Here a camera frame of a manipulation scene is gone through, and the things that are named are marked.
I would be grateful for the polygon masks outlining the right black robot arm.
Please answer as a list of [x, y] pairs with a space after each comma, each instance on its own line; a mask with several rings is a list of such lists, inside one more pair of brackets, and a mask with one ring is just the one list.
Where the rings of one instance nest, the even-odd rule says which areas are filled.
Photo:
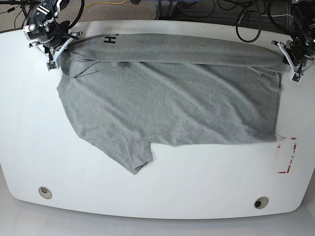
[[85, 6], [85, 1], [81, 1], [78, 15], [71, 23], [64, 21], [57, 22], [59, 13], [69, 4], [68, 0], [43, 0], [32, 15], [27, 18], [23, 25], [23, 33], [30, 42], [29, 47], [38, 50], [46, 60], [49, 70], [60, 67], [60, 56], [67, 49], [73, 40], [78, 40], [83, 33], [70, 32], [78, 23]]

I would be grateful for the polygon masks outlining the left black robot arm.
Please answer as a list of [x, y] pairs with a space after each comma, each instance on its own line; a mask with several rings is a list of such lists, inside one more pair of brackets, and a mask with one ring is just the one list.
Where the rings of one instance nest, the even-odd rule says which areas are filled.
[[312, 0], [289, 0], [290, 15], [299, 30], [291, 32], [278, 25], [271, 15], [273, 1], [268, 1], [266, 13], [270, 22], [284, 34], [289, 35], [292, 41], [283, 44], [273, 41], [284, 54], [287, 63], [293, 70], [292, 80], [299, 82], [304, 72], [314, 66], [314, 62], [306, 66], [307, 61], [315, 58], [315, 2]]

